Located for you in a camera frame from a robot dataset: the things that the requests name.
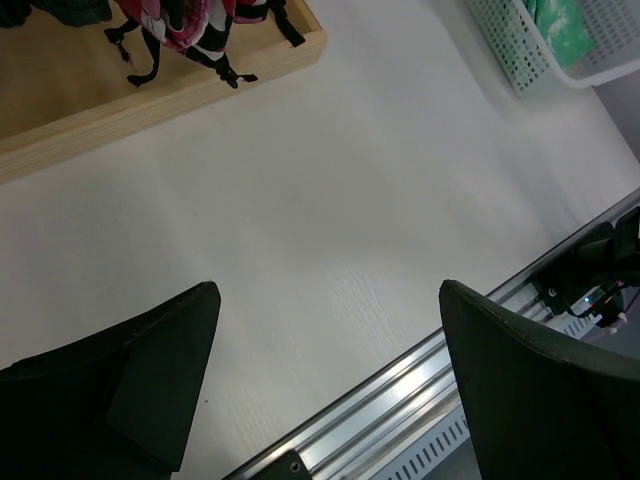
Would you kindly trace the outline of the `green white towel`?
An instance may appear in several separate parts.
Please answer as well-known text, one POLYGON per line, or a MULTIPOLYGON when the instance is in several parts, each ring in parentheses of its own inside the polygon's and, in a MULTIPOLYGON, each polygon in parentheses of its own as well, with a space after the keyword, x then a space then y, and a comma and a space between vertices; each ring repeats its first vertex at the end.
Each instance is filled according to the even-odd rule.
POLYGON ((524 1, 541 36, 563 69, 580 62, 595 46, 574 0, 524 1))

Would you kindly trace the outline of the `aluminium mounting rail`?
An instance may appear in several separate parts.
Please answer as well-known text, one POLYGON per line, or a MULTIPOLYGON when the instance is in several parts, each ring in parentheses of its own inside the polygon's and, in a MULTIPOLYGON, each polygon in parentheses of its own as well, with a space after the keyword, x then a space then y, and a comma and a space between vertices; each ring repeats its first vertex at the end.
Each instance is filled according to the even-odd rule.
MULTIPOLYGON (((598 224, 614 222, 639 205, 633 191, 488 295, 497 304, 535 322, 549 309, 530 277, 598 224)), ((589 316, 588 292, 573 308, 589 316)), ((562 313, 550 317, 569 315, 562 313)), ((304 422, 234 473, 255 473, 289 450, 302 458, 313 479, 368 479, 405 441, 440 411, 453 391, 455 376, 443 331, 437 330, 354 389, 304 422)))

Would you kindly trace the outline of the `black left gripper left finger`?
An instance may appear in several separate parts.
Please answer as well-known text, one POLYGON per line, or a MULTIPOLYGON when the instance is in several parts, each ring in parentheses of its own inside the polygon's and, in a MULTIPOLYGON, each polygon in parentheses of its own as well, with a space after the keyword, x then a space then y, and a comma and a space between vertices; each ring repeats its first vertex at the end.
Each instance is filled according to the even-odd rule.
POLYGON ((4 479, 168 479, 218 324, 217 285, 1 371, 4 479))

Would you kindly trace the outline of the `pink floral trousers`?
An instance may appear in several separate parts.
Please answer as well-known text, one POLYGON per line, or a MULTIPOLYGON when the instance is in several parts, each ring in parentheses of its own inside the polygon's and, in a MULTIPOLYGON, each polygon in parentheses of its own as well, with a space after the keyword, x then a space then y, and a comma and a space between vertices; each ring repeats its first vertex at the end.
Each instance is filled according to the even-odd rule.
POLYGON ((212 69, 231 88, 258 80, 254 74, 238 74, 226 55, 231 28, 235 24, 258 24, 273 16, 280 32, 298 47, 305 38, 289 21, 284 1, 119 1, 124 24, 104 34, 118 48, 123 61, 131 60, 123 46, 127 34, 139 29, 152 59, 146 75, 130 75, 130 84, 141 87, 159 71, 160 52, 167 47, 187 59, 212 69))

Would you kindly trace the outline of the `white plastic basket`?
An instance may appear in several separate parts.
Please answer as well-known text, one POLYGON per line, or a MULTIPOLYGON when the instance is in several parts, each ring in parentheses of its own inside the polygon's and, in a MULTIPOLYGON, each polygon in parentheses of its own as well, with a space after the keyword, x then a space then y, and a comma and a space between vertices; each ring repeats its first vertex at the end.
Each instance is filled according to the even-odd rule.
POLYGON ((577 1, 595 46, 570 69, 560 67, 523 2, 466 3, 519 98, 596 87, 639 70, 637 1, 577 1))

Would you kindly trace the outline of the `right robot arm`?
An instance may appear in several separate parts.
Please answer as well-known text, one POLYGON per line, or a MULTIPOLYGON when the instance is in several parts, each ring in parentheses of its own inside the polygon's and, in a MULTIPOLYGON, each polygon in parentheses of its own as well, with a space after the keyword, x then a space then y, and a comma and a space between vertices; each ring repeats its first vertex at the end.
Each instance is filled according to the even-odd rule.
POLYGON ((598 285, 639 285, 639 208, 604 226, 605 236, 581 241, 561 264, 560 294, 571 302, 598 285))

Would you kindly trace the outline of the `wooden clothes rack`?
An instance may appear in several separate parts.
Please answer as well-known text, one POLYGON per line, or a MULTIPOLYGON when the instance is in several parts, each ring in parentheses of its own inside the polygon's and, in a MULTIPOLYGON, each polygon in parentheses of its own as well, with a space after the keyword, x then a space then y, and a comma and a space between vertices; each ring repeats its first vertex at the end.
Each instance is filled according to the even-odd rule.
POLYGON ((1 181, 4 184, 173 117, 238 95, 211 70, 164 48, 158 77, 141 87, 152 61, 140 33, 121 60, 103 25, 66 27, 36 10, 1 32, 1 181))

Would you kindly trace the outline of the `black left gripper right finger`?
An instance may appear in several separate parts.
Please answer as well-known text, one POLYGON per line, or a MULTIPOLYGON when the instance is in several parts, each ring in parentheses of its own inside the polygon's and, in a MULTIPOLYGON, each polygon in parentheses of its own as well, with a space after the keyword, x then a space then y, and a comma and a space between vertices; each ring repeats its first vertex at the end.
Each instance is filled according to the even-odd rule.
POLYGON ((639 362, 522 317, 459 281, 440 315, 485 479, 636 479, 639 362))

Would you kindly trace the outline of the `black trousers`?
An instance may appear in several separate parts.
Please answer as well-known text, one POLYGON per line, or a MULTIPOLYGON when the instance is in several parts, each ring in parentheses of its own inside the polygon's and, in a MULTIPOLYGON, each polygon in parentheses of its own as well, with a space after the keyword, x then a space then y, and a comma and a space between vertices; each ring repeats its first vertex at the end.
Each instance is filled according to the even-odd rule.
POLYGON ((24 25, 34 9, 74 28, 112 19, 112 10, 107 0, 1 0, 1 27, 10 29, 24 25))

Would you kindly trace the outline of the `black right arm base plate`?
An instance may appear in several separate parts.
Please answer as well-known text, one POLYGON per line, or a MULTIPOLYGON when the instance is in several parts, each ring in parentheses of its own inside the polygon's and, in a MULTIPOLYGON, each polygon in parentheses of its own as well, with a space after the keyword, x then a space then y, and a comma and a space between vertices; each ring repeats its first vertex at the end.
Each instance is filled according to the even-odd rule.
POLYGON ((619 220, 603 222, 544 265, 530 280, 554 315, 568 313, 591 289, 629 286, 635 235, 619 220))

